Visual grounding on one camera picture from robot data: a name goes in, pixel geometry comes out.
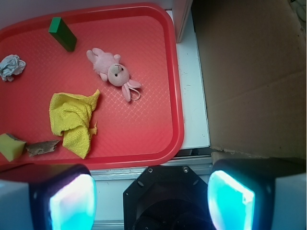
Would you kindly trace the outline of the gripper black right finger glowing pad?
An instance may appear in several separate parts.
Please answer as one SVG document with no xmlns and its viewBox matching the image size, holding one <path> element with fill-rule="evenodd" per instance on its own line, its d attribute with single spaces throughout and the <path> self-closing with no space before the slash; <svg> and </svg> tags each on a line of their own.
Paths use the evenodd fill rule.
<svg viewBox="0 0 307 230">
<path fill-rule="evenodd" d="M 207 200 L 217 230 L 305 230 L 306 161 L 217 160 L 209 177 Z"/>
</svg>

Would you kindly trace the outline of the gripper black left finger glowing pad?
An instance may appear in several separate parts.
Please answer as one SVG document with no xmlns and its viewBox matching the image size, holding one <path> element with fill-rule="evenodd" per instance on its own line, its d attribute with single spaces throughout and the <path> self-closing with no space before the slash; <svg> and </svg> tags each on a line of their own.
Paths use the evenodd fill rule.
<svg viewBox="0 0 307 230">
<path fill-rule="evenodd" d="M 90 230 L 96 204 L 96 183 L 85 165 L 0 167 L 2 230 Z"/>
</svg>

